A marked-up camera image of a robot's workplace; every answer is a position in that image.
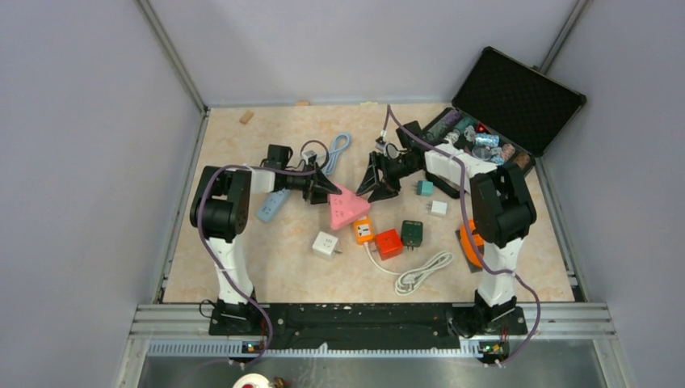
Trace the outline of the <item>pink triangular power strip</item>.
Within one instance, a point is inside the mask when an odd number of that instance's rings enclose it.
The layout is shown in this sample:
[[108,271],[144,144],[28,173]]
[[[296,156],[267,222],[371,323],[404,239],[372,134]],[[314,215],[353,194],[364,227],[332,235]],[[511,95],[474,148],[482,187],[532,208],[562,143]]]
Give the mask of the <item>pink triangular power strip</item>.
[[329,194],[330,228],[340,230],[367,215],[371,204],[344,186],[337,184],[340,194]]

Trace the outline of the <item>orange power strip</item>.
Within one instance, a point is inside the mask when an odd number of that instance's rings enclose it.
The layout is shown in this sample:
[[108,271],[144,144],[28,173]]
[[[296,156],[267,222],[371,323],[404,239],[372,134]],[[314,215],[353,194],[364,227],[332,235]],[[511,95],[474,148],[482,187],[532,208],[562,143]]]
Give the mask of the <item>orange power strip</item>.
[[360,246],[371,243],[375,238],[372,220],[368,215],[355,220],[352,223],[352,228],[355,233],[355,240]]

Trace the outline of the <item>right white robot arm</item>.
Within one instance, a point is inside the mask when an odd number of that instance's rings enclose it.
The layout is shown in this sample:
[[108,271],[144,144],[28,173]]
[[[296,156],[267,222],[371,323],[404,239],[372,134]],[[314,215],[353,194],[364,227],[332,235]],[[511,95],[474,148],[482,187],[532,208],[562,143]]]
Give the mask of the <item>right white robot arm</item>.
[[394,198],[401,191],[401,179],[423,170],[459,188],[471,198],[467,239],[478,234],[484,251],[477,255],[483,268],[475,292],[473,321],[485,333],[495,333],[506,323],[516,304],[515,279],[519,251],[536,209],[519,166],[513,162],[496,165],[457,149],[447,135],[430,131],[412,133],[398,129],[403,145],[398,156],[372,151],[368,167],[356,193],[375,202]]

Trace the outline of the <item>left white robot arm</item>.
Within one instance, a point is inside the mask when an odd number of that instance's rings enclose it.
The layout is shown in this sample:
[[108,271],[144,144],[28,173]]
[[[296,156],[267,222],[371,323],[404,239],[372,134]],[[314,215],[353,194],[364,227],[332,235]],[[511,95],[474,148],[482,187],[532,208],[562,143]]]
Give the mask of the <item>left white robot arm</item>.
[[311,205],[342,192],[324,173],[330,152],[319,156],[303,151],[295,167],[289,165],[294,151],[285,145],[269,145],[267,156],[257,166],[206,166],[201,171],[189,212],[190,223],[214,263],[220,292],[216,305],[229,311],[228,322],[240,334],[249,334],[259,321],[254,285],[246,267],[239,235],[249,220],[254,194],[299,191]]

